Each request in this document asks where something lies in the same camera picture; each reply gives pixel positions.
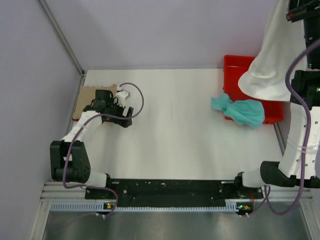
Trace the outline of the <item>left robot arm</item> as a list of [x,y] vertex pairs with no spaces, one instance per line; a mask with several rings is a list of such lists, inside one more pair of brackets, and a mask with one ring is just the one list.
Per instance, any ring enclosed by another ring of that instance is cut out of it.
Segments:
[[97,194],[105,199],[113,194],[114,187],[107,182],[110,176],[91,168],[85,144],[105,121],[123,128],[132,125],[134,108],[125,106],[129,97],[130,93],[126,90],[118,90],[115,94],[110,90],[95,91],[95,98],[84,107],[80,119],[71,131],[61,140],[50,144],[53,180],[94,186]]

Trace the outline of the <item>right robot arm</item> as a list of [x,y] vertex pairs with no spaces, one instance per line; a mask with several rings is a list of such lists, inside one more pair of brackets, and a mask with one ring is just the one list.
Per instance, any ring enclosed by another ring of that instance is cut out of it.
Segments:
[[320,186],[315,161],[320,146],[320,3],[278,0],[264,31],[262,47],[239,78],[239,89],[257,100],[288,102],[290,128],[280,161],[263,161],[241,172],[233,192],[245,198],[263,185]]

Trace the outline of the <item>teal t shirt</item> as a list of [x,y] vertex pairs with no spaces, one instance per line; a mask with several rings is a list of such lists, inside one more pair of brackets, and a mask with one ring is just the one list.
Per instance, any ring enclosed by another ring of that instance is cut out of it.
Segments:
[[232,101],[228,94],[222,93],[219,97],[211,98],[210,107],[221,111],[225,117],[231,118],[238,125],[248,125],[254,130],[265,121],[265,109],[258,100]]

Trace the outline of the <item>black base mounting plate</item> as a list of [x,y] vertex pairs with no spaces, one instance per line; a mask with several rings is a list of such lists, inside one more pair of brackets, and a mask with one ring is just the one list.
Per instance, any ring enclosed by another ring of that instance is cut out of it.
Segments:
[[233,180],[109,179],[119,207],[224,207],[225,200],[260,200],[260,188]]

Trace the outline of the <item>aluminium frame rail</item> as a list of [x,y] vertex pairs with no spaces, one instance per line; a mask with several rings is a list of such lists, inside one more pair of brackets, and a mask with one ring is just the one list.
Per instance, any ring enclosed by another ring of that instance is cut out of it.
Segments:
[[[151,186],[150,182],[144,184],[134,184],[133,186],[115,185],[114,191],[121,196],[195,196],[196,194],[210,195],[214,200],[218,199],[248,199],[250,193],[254,194],[255,199],[262,199],[265,196],[264,188],[244,188],[236,190],[232,183],[221,183],[218,186],[210,184],[206,189],[199,187],[170,187],[168,184]],[[115,195],[103,189],[72,187],[65,188],[60,182],[47,182],[44,184],[40,198],[42,200],[109,200],[114,199]]]

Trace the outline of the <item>red plastic bin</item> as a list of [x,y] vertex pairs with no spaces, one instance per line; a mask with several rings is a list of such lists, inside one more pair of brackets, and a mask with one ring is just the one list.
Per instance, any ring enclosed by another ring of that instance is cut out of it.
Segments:
[[238,82],[240,77],[249,69],[249,66],[255,59],[254,56],[241,56],[241,55],[225,55],[224,56],[224,86],[223,92],[229,98],[235,101],[255,100],[260,101],[264,108],[265,120],[264,124],[274,125],[284,119],[283,104],[280,101],[267,101],[258,100],[244,94]]

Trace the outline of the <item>white t shirt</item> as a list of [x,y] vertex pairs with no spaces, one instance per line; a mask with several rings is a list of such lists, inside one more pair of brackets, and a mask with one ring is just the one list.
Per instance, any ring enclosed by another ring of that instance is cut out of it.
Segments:
[[270,11],[262,47],[249,69],[238,81],[240,90],[249,97],[288,102],[286,72],[304,45],[302,24],[286,19],[288,0],[277,0]]

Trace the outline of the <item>folded brown t shirt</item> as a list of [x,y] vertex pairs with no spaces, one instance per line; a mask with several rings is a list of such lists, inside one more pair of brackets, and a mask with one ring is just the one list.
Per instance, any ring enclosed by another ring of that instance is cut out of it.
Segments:
[[89,106],[91,104],[91,101],[95,98],[96,90],[109,90],[115,97],[117,92],[117,85],[112,84],[110,86],[82,86],[78,92],[78,98],[72,116],[73,121],[78,121],[81,118],[84,109]]

